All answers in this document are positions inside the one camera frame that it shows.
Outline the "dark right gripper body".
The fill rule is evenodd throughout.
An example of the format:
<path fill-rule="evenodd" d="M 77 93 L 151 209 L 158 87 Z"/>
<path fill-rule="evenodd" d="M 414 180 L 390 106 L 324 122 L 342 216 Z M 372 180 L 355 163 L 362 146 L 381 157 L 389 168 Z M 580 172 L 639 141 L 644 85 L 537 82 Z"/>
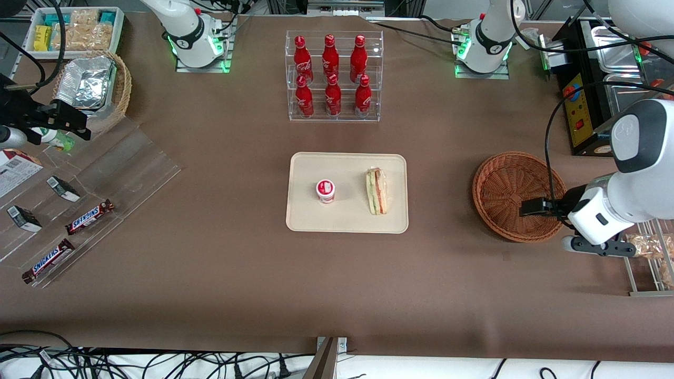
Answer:
<path fill-rule="evenodd" d="M 43 135 L 34 128 L 49 128 L 50 105 L 36 102 L 24 89 L 10 91 L 14 82 L 1 74 L 1 144 L 41 145 Z"/>

